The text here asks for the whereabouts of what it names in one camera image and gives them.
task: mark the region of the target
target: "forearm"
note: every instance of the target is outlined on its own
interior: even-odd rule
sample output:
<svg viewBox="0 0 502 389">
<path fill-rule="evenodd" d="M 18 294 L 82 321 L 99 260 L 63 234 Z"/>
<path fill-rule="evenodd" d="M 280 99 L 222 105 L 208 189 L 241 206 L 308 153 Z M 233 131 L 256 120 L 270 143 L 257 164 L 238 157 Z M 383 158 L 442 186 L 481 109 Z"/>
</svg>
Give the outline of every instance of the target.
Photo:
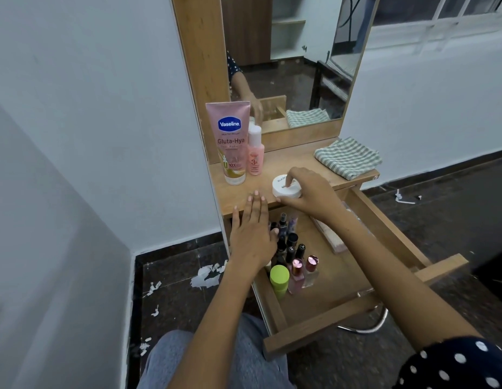
<svg viewBox="0 0 502 389">
<path fill-rule="evenodd" d="M 168 388 L 227 387 L 236 331 L 250 285 L 251 280 L 242 278 L 230 260 Z"/>
<path fill-rule="evenodd" d="M 480 334 L 390 253 L 343 206 L 327 224 L 345 242 L 414 349 Z"/>
<path fill-rule="evenodd" d="M 231 87 L 233 87 L 241 98 L 249 98 L 253 95 L 249 84 L 247 84 L 246 77 L 242 72 L 237 72 L 231 78 Z"/>
</svg>

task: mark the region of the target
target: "wooden mirror frame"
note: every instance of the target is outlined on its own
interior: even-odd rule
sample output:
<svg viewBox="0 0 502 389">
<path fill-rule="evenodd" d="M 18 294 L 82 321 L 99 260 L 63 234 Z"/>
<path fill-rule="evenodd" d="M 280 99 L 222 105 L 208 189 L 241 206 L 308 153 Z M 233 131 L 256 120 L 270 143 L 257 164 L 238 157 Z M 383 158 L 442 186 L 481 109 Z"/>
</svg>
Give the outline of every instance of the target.
<svg viewBox="0 0 502 389">
<path fill-rule="evenodd" d="M 346 102 L 343 117 L 323 123 L 263 134 L 262 143 L 266 147 L 266 152 L 339 136 L 378 3 L 379 0 L 376 0 L 356 73 L 350 86 L 349 100 Z M 208 102 L 229 102 L 231 100 L 222 24 L 222 6 L 220 0 L 172 0 L 172 5 L 208 163 L 214 164 L 220 162 L 220 159 L 205 104 Z"/>
</svg>

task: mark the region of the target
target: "pink toner bottle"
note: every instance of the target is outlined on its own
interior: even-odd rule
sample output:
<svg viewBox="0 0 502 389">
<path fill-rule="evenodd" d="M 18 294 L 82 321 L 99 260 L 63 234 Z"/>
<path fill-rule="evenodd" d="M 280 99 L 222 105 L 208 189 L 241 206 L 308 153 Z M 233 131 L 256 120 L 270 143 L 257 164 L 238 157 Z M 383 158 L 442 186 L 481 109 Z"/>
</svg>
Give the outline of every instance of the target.
<svg viewBox="0 0 502 389">
<path fill-rule="evenodd" d="M 263 152 L 266 148 L 262 144 L 262 129 L 253 121 L 249 122 L 247 142 L 247 169 L 252 175 L 259 175 L 262 173 Z"/>
</svg>

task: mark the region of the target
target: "vaseline logo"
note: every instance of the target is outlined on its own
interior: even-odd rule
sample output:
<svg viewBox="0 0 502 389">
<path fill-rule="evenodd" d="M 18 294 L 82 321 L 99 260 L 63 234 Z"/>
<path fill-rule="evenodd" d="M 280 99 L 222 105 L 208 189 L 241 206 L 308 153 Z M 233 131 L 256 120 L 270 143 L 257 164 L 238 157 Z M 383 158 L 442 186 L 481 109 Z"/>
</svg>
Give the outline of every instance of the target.
<svg viewBox="0 0 502 389">
<path fill-rule="evenodd" d="M 219 130 L 224 132 L 233 132 L 241 128 L 240 119 L 228 116 L 219 120 Z"/>
</svg>

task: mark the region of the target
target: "rose gold cap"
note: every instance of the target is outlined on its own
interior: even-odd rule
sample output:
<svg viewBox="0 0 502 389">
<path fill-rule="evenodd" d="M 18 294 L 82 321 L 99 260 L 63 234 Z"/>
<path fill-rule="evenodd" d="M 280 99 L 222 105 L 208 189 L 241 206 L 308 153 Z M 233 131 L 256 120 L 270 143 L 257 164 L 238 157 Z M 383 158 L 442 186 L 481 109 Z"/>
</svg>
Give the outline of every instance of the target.
<svg viewBox="0 0 502 389">
<path fill-rule="evenodd" d="M 316 255 L 310 255 L 307 258 L 307 263 L 305 264 L 305 268 L 307 269 L 307 272 L 313 272 L 314 270 L 316 270 L 318 262 L 319 262 L 319 259 L 317 258 Z"/>
<path fill-rule="evenodd" d="M 299 276 L 302 272 L 302 268 L 303 268 L 303 262 L 297 258 L 293 259 L 293 268 L 292 268 L 293 276 Z"/>
</svg>

